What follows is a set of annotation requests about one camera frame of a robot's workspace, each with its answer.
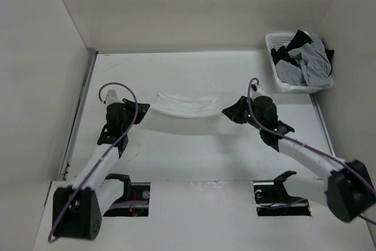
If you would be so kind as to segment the white tank top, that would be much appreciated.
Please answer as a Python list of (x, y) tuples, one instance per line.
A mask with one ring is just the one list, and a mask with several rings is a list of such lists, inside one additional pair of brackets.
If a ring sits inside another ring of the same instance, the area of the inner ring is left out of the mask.
[(195, 92), (178, 95), (159, 92), (150, 103), (158, 113), (181, 119), (211, 118), (221, 114), (225, 98), (218, 93)]

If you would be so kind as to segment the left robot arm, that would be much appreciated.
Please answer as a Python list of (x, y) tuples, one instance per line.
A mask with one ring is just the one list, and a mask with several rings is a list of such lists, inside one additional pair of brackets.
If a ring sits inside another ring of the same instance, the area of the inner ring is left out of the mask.
[(141, 123), (150, 106), (128, 99), (110, 99), (105, 104), (106, 123), (92, 157), (71, 183), (53, 194), (49, 242), (62, 237), (94, 240), (108, 212), (136, 215), (149, 207), (150, 186), (133, 185), (128, 175), (111, 169), (125, 152), (128, 131)]

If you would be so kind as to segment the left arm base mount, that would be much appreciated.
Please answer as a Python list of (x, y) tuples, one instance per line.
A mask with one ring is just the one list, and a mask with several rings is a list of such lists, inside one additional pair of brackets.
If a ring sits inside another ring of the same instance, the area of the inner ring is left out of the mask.
[(132, 182), (129, 175), (111, 173), (106, 181), (122, 183), (122, 195), (111, 205), (104, 217), (148, 217), (150, 183)]

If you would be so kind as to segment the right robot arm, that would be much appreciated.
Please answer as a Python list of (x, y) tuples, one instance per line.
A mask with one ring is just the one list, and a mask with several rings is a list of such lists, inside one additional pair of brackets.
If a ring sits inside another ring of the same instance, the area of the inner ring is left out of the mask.
[(365, 165), (346, 162), (302, 141), (294, 128), (280, 121), (268, 96), (242, 96), (222, 110), (231, 121), (258, 129), (262, 141), (316, 174), (324, 183), (323, 204), (342, 222), (350, 222), (375, 204), (375, 189)]

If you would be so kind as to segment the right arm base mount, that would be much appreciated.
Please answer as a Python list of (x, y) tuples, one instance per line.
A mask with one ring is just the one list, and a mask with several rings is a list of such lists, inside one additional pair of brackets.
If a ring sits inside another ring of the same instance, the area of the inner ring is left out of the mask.
[(284, 186), (284, 182), (296, 174), (297, 172), (288, 170), (273, 180), (253, 182), (257, 216), (311, 216), (308, 200), (290, 196)]

